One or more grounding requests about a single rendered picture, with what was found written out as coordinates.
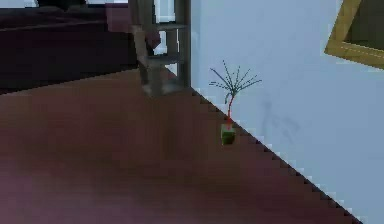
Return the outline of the house plant in green pot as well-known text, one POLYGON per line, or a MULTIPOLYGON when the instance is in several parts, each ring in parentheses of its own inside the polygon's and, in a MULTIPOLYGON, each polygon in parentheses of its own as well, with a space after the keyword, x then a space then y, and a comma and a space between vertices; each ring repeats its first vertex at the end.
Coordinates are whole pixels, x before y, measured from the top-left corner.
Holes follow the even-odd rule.
POLYGON ((227 106, 226 121, 221 125, 220 138, 222 145, 231 145, 236 139, 236 130, 232 119, 232 105, 236 96, 246 88, 249 88, 261 82, 258 75, 253 75, 248 78, 250 70, 247 70, 243 75, 240 74, 241 66, 238 66, 234 72, 230 72, 228 65, 222 61, 225 74, 221 75, 216 69, 211 68, 211 71, 219 78, 218 81, 211 81, 210 86, 214 86, 226 91, 224 104, 227 106))

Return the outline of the grey open shelf unit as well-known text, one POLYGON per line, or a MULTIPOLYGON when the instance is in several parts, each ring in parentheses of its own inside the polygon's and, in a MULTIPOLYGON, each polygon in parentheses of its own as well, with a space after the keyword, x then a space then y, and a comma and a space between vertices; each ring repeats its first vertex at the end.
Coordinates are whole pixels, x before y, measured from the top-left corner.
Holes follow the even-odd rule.
POLYGON ((143 90, 151 97, 181 91, 191 86, 191 0, 173 0, 175 20, 157 22, 154 0, 129 0, 137 60, 143 90), (148 55, 146 37, 166 32, 167 52, 148 55))

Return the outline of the dark maroon sofa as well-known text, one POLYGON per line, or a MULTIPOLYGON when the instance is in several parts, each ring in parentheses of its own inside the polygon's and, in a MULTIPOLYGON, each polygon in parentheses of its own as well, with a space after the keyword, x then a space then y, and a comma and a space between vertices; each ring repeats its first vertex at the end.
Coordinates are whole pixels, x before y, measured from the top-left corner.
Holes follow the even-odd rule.
POLYGON ((37 2, 0 8, 0 94, 138 67, 133 36, 109 30, 106 5, 37 2))

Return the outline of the gold framed wall picture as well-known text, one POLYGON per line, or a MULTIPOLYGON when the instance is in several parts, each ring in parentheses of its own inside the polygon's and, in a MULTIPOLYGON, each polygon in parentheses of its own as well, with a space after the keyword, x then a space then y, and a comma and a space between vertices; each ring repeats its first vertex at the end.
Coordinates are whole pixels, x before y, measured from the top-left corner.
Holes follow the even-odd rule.
POLYGON ((384 0, 343 0, 324 52, 384 70, 384 0))

